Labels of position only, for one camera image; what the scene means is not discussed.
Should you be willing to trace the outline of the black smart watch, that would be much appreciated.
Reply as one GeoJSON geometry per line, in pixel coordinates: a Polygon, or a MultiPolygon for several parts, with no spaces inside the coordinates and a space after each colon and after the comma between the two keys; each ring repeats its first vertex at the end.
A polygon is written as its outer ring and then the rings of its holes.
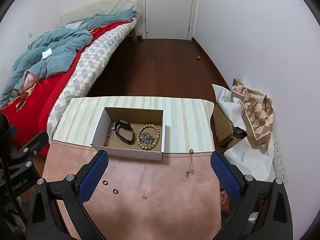
{"type": "Polygon", "coordinates": [[[135,133],[134,133],[134,130],[133,130],[133,128],[132,128],[132,126],[131,126],[131,124],[129,122],[124,121],[124,120],[118,120],[114,125],[114,129],[115,129],[114,132],[115,132],[116,136],[121,141],[123,141],[124,143],[126,143],[128,145],[133,145],[133,143],[135,142],[135,133]],[[131,135],[132,135],[131,139],[128,139],[128,138],[122,136],[119,133],[119,131],[121,129],[124,129],[124,130],[126,130],[128,132],[131,132],[131,135]]]}

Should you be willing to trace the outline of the white cloth sheet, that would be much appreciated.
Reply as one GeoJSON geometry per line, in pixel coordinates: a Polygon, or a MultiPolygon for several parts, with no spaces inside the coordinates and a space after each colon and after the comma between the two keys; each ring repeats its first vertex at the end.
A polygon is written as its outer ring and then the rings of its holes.
{"type": "MultiPolygon", "coordinates": [[[[240,99],[232,98],[230,90],[213,85],[217,105],[235,127],[244,131],[245,123],[242,119],[243,106],[240,99]]],[[[272,181],[275,178],[273,168],[274,146],[270,140],[268,149],[253,149],[247,137],[229,148],[224,153],[225,158],[238,167],[243,174],[251,174],[256,180],[272,181]]]]}

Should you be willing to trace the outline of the red bed blanket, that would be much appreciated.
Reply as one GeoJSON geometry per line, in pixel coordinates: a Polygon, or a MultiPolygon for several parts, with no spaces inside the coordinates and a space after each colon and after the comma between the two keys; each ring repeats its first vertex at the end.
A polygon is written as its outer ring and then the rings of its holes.
{"type": "Polygon", "coordinates": [[[39,132],[47,131],[48,115],[73,74],[84,49],[77,52],[69,71],[38,81],[2,110],[10,124],[16,127],[14,140],[18,144],[25,145],[39,132]]]}

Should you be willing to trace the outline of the brown cardboard box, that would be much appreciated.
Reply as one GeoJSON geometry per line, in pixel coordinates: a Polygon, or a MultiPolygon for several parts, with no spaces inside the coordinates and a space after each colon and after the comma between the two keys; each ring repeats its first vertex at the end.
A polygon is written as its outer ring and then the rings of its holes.
{"type": "Polygon", "coordinates": [[[220,148],[225,150],[232,148],[247,137],[247,133],[243,129],[233,126],[231,120],[227,118],[218,105],[214,106],[213,122],[217,136],[217,144],[220,148]]]}

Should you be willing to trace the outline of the brown patterned scarf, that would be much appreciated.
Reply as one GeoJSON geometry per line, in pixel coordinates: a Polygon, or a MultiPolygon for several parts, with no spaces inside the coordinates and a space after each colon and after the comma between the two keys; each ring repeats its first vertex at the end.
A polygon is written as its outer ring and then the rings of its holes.
{"type": "Polygon", "coordinates": [[[233,80],[232,97],[241,100],[242,120],[252,148],[268,150],[274,118],[271,98],[258,90],[245,86],[239,79],[233,80]]]}

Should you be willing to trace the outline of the white cardboard box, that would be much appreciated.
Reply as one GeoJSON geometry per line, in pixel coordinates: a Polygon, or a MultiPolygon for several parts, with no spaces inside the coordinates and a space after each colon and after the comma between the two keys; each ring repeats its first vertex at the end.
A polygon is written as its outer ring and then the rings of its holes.
{"type": "MultiPolygon", "coordinates": [[[[131,132],[124,129],[119,133],[128,139],[132,137],[131,132]]],[[[165,150],[165,111],[105,107],[94,130],[91,146],[105,150],[111,156],[161,161],[165,150]],[[133,145],[116,136],[114,125],[118,120],[131,124],[135,133],[133,145]]]]}

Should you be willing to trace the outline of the white tissue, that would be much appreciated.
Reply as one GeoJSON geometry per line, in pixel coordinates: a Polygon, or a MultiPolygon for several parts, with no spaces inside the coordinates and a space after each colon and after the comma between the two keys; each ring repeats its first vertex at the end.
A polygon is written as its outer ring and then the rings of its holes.
{"type": "Polygon", "coordinates": [[[53,54],[53,51],[51,48],[48,48],[47,50],[42,52],[42,60],[47,59],[48,57],[50,57],[53,54]]]}

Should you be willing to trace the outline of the teal quilt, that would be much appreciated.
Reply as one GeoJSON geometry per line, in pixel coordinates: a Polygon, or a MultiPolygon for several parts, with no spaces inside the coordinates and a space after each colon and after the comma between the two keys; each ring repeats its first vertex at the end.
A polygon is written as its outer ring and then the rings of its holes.
{"type": "Polygon", "coordinates": [[[114,22],[129,21],[135,12],[127,10],[116,15],[96,15],[77,21],[77,28],[59,27],[39,36],[14,62],[11,74],[1,90],[1,109],[33,83],[69,71],[77,52],[93,40],[90,29],[114,22]],[[42,60],[42,52],[51,48],[53,54],[42,60]]]}

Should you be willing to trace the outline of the white door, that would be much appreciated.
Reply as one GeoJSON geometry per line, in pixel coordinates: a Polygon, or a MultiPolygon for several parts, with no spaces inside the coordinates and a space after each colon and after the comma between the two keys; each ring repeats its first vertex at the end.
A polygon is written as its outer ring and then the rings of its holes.
{"type": "Polygon", "coordinates": [[[191,40],[197,0],[141,0],[143,38],[191,40]]]}

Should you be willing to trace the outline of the white wall socket strip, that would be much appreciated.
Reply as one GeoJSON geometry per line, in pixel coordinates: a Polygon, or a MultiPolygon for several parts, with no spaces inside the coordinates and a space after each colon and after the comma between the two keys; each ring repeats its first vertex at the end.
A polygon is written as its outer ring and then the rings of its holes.
{"type": "Polygon", "coordinates": [[[280,142],[277,139],[273,140],[273,168],[276,178],[280,178],[284,184],[287,183],[287,172],[285,168],[285,160],[280,142]]]}

